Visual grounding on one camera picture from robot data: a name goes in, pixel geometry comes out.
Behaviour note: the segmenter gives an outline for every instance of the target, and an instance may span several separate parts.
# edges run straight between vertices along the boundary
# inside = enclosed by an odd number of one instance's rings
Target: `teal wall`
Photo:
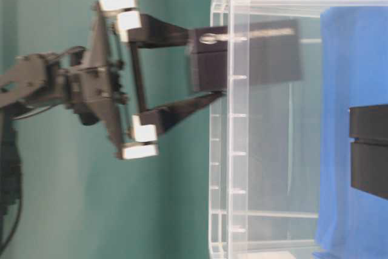
[[[16,55],[86,45],[93,1],[0,0],[2,69]],[[184,27],[209,24],[210,0],[140,6]],[[188,96],[183,53],[142,52],[150,106]],[[124,81],[133,96],[128,70]],[[162,137],[158,157],[135,161],[115,160],[105,128],[83,127],[63,107],[18,122],[25,207],[4,258],[207,258],[208,115]]]
[[[209,26],[210,0],[169,0],[168,20],[183,27]],[[189,94],[184,48],[171,49],[172,98]],[[169,258],[208,258],[209,110],[202,110],[172,132],[169,194]]]

